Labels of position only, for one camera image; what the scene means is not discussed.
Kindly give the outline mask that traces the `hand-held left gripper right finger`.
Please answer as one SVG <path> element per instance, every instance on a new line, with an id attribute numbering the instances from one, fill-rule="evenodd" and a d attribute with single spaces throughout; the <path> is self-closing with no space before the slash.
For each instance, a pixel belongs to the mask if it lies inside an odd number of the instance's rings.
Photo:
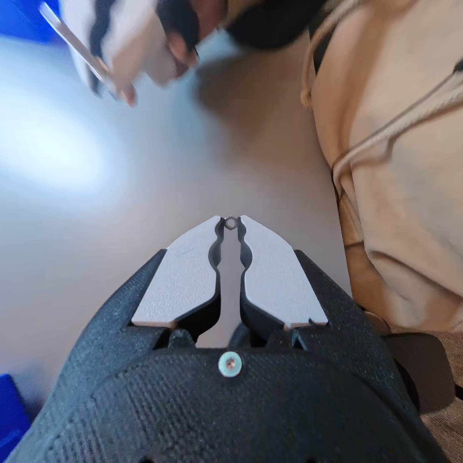
<path id="1" fill-rule="evenodd" d="M 244 301 L 283 326 L 326 326 L 328 318 L 292 246 L 247 215 L 239 217 Z"/>

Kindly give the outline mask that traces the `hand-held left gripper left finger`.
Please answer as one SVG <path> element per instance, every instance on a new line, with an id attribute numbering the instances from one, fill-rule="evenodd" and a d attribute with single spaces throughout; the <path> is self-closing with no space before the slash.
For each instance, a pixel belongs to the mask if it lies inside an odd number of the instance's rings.
<path id="1" fill-rule="evenodd" d="M 213 216 L 167 249 L 131 322 L 135 326 L 213 326 L 220 317 L 222 218 Z"/>

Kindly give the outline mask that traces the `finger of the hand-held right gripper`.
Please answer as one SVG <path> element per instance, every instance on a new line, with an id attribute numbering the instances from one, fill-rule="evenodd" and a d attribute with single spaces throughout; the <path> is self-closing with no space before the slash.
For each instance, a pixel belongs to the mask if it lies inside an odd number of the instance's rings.
<path id="1" fill-rule="evenodd" d="M 103 59 L 114 88 L 128 88 L 141 75 L 160 87 L 181 76 L 158 13 L 164 4 L 154 0 L 103 1 L 107 21 Z"/>
<path id="2" fill-rule="evenodd" d="M 92 55 L 104 61 L 103 45 L 111 25 L 114 0 L 63 0 L 61 18 Z M 101 95 L 102 84 L 89 66 L 72 48 L 69 49 L 81 81 L 96 96 Z"/>

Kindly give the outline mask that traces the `thin silver bolt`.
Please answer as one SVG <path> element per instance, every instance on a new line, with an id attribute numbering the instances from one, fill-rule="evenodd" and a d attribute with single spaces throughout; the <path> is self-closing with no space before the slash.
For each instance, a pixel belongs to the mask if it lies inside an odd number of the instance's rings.
<path id="1" fill-rule="evenodd" d="M 39 11 L 54 31 L 80 56 L 100 82 L 104 84 L 113 83 L 111 72 L 106 64 L 99 57 L 92 55 L 89 49 L 53 12 L 47 3 L 42 2 Z"/>

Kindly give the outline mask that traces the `person's right hand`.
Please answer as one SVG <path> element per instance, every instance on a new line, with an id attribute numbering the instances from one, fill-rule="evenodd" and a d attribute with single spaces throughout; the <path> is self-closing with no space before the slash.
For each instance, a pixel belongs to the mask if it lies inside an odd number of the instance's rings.
<path id="1" fill-rule="evenodd" d="M 200 23 L 200 41 L 216 30 L 227 16 L 228 4 L 225 0 L 191 1 Z M 177 77 L 184 75 L 198 61 L 197 50 L 187 51 L 182 37 L 176 33 L 166 34 L 167 47 L 176 65 Z"/>

